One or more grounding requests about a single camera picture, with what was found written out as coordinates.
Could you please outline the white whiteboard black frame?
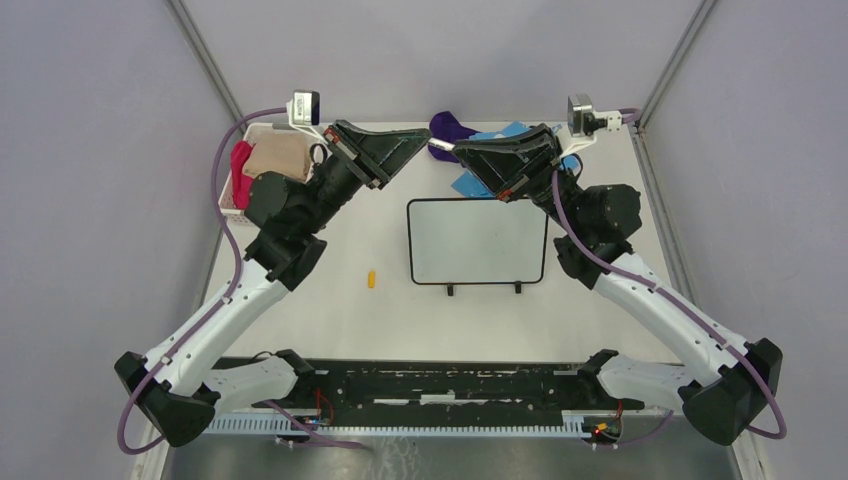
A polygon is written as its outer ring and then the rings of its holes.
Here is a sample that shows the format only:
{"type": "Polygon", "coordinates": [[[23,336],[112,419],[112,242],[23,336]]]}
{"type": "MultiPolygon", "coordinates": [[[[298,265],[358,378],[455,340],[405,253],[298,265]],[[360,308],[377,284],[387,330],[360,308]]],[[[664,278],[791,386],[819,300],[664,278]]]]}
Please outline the white whiteboard black frame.
{"type": "Polygon", "coordinates": [[[544,279],[549,217],[527,199],[417,198],[406,205],[410,279],[443,286],[508,285],[516,294],[544,279]]]}

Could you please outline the white marker pen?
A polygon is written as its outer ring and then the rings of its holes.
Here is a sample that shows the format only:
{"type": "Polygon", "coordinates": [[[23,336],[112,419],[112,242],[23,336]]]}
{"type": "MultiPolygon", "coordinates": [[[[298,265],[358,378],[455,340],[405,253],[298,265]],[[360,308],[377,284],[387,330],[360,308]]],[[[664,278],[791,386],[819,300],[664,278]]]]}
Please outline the white marker pen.
{"type": "Polygon", "coordinates": [[[440,149],[442,151],[447,151],[447,152],[451,152],[455,148],[455,145],[453,143],[450,143],[450,142],[447,142],[447,141],[444,141],[444,140],[439,140],[439,139],[436,139],[436,138],[430,138],[428,140],[428,144],[430,146],[433,146],[434,148],[440,149]]]}

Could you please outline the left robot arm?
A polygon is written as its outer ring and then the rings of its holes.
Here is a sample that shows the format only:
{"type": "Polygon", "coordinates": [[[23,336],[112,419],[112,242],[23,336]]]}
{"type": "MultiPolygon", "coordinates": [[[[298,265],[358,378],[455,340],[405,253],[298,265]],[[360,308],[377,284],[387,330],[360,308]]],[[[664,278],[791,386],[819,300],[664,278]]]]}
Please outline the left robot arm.
{"type": "Polygon", "coordinates": [[[329,155],[307,181],[266,172],[252,182],[245,215],[259,233],[236,250],[233,278],[166,340],[115,363],[128,406],[172,447],[193,441],[225,413],[275,400],[297,408],[312,399],[313,379],[283,356],[229,369],[216,364],[311,274],[327,247],[317,233],[358,190],[386,187],[432,134],[426,128],[372,132],[337,120],[322,137],[329,155]]]}

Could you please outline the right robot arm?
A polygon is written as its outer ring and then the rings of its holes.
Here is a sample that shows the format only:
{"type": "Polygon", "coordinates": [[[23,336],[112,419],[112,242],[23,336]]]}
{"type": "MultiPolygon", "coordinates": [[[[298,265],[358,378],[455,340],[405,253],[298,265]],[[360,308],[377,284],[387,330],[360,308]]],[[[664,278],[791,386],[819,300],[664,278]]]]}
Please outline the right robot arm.
{"type": "Polygon", "coordinates": [[[565,158],[581,145],[540,124],[516,136],[457,141],[452,154],[497,200],[529,200],[564,230],[555,240],[567,276],[630,314],[676,357],[670,365],[640,361],[615,350],[593,355],[581,368],[580,400],[602,408],[635,400],[684,415],[708,440],[733,444],[770,409],[787,434],[776,401],[780,348],[749,341],[710,318],[661,280],[630,237],[641,226],[639,192],[627,184],[583,187],[565,158]]]}

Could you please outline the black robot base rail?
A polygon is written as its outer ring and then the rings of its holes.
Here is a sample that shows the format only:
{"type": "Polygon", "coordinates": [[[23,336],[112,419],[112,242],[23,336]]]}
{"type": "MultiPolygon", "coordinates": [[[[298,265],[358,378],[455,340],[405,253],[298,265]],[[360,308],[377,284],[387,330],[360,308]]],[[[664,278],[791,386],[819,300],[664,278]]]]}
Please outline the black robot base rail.
{"type": "Polygon", "coordinates": [[[574,363],[330,360],[296,356],[277,405],[327,434],[565,434],[571,414],[630,413],[574,363]]]}

